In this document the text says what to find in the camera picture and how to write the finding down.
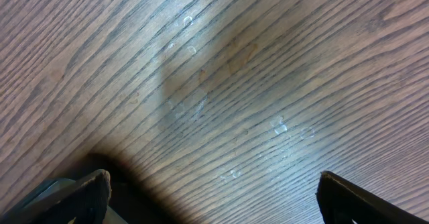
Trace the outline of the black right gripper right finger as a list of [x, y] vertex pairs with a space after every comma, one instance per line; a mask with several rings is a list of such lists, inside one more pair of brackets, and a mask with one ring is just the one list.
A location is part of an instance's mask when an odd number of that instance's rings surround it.
[[326, 224], [428, 224], [330, 171], [320, 173], [316, 200]]

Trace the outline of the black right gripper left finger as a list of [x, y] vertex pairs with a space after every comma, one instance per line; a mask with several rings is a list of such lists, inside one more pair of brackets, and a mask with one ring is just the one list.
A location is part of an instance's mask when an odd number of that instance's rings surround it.
[[111, 176], [100, 169], [2, 218], [10, 224], [102, 224], [111, 198]]

